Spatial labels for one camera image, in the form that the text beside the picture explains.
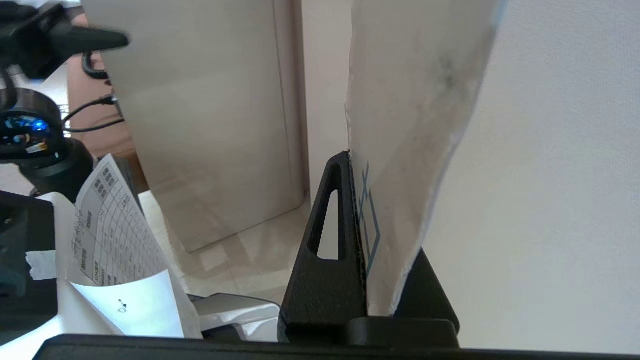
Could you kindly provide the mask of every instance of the black plastic base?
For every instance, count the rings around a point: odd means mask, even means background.
[[[80,188],[93,171],[93,158],[78,140],[67,139],[67,149],[60,162],[41,168],[20,167],[20,173],[39,193],[58,192],[76,202]]]
[[[45,341],[34,360],[639,360],[639,356],[459,348],[302,346],[214,343],[137,336],[60,335]]]
[[[0,192],[0,347],[58,314],[56,280],[34,281],[25,258],[55,250],[55,231],[50,202]]]
[[[317,256],[332,192],[338,191],[338,260]],[[364,253],[349,153],[326,164],[287,287],[278,340],[295,344],[458,347],[460,323],[421,251],[394,318],[368,318]]]

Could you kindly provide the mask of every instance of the black holder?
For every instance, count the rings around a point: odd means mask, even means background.
[[[338,260],[317,251],[329,199],[338,191]],[[299,344],[458,346],[460,323],[423,251],[409,273],[394,318],[367,317],[365,260],[349,153],[326,164],[287,287],[278,340]]]

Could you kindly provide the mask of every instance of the paper sheet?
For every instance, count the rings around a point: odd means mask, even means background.
[[[369,315],[396,310],[471,117],[498,4],[354,4],[346,108]]]
[[[166,268],[164,254],[113,157],[105,157],[76,201],[74,257],[97,286],[126,284]]]
[[[87,179],[76,208],[68,279],[85,299],[125,335],[201,338],[195,308],[112,155]]]

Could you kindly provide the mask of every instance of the floor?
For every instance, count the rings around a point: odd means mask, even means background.
[[[140,202],[158,243],[188,294],[246,295],[282,303],[307,226],[309,203],[237,235],[187,253],[151,192]]]

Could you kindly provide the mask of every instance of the black cable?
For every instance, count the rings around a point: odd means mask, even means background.
[[[16,105],[18,102],[18,94],[15,91],[15,84],[11,79],[11,75],[4,67],[0,67],[0,77],[4,81],[4,99],[2,101],[2,105],[0,105],[0,111],[9,110]]]
[[[103,96],[103,97],[98,98],[96,100],[92,100],[92,101],[90,101],[90,102],[88,102],[86,104],[82,104],[77,109],[75,109],[74,111],[71,111],[69,113],[69,115],[67,115],[64,119],[62,119],[63,127],[69,120],[71,120],[72,117],[76,116],[80,111],[83,111],[86,108],[89,108],[89,107],[95,106],[95,105],[113,105],[114,103],[115,103],[115,100],[114,100],[113,96],[112,95],[106,95],[106,96]],[[88,133],[90,131],[96,131],[96,130],[104,129],[105,127],[113,126],[113,125],[119,124],[121,122],[124,122],[124,119],[114,120],[114,121],[107,122],[105,124],[100,124],[100,125],[97,125],[97,126],[85,127],[83,129],[64,129],[64,131],[68,131],[69,133]]]
[[[96,70],[96,68],[93,67],[93,62],[91,60],[92,54],[93,53],[89,51],[82,55],[82,70],[89,78],[96,80],[107,80],[109,78],[107,70]]]
[[[124,122],[124,119],[118,119],[118,120],[114,120],[112,122],[107,122],[105,124],[101,124],[101,125],[98,125],[98,126],[86,127],[84,129],[65,129],[65,131],[68,131],[69,133],[88,133],[89,131],[101,130],[101,129],[104,129],[105,127],[113,126],[113,125],[119,124],[121,122]]]

